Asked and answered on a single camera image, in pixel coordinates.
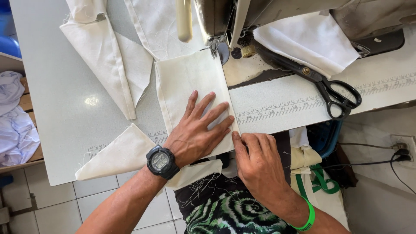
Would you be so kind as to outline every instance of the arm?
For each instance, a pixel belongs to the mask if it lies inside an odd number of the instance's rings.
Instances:
[[[238,176],[250,193],[287,223],[302,227],[309,218],[307,202],[285,181],[276,140],[267,134],[233,132]],[[306,234],[349,232],[336,219],[314,207],[315,222]]]
[[[197,98],[198,92],[194,91],[189,97],[184,116],[164,144],[175,155],[175,163],[179,168],[209,155],[230,132],[228,127],[234,121],[233,116],[228,116],[208,130],[208,125],[228,108],[228,103],[219,104],[201,117],[215,98],[215,93],[211,92],[195,105]],[[130,234],[166,182],[144,166],[91,213],[77,234]]]

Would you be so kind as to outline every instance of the watch face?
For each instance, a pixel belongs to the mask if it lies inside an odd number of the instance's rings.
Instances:
[[[169,163],[169,156],[158,152],[150,159],[150,163],[156,171],[160,172]]]

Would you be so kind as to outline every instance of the person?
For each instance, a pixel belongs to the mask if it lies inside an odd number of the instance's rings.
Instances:
[[[223,102],[202,117],[215,94],[209,93],[198,104],[197,97],[198,92],[194,91],[184,116],[164,144],[179,168],[209,155],[230,132],[234,121],[233,116],[228,116],[208,130],[208,125],[229,104]],[[260,133],[240,136],[234,131],[232,139],[244,190],[223,191],[193,207],[184,215],[185,233],[349,233],[336,219],[312,207],[286,182],[274,137]],[[131,233],[167,181],[144,166],[90,214],[77,234]]]

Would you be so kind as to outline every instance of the scissors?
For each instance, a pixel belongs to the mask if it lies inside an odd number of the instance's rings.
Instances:
[[[318,88],[319,93],[322,95],[324,101],[327,105],[327,111],[329,116],[334,120],[343,120],[345,119],[350,113],[351,110],[359,106],[362,102],[362,98],[360,93],[354,89],[351,85],[340,81],[340,80],[333,80],[329,81],[324,75],[320,74],[319,72],[306,67],[302,64],[299,64],[291,59],[288,59],[282,55],[265,51],[261,48],[256,48],[260,50],[262,53],[267,54],[270,59],[275,60],[285,68],[293,71],[295,74],[299,75],[300,77],[309,80],[310,82],[314,83]],[[343,87],[345,90],[350,92],[354,97],[356,102],[350,101],[348,98],[344,97],[343,95],[339,94],[337,91],[331,88],[331,84],[337,84]],[[332,101],[329,96],[332,96],[336,101]],[[337,116],[333,116],[331,112],[331,106],[337,106],[341,109],[341,114]]]

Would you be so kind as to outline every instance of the hand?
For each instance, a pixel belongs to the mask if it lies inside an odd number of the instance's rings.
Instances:
[[[230,115],[208,130],[208,125],[216,120],[229,104],[228,102],[220,103],[201,118],[205,108],[214,100],[215,93],[210,92],[195,105],[197,98],[198,92],[194,90],[189,97],[185,114],[163,145],[175,155],[175,163],[179,168],[209,155],[230,132],[228,127],[234,121],[234,117]]]
[[[238,176],[261,204],[273,211],[276,205],[283,212],[293,199],[299,197],[285,180],[280,155],[273,136],[260,133],[233,132]]]

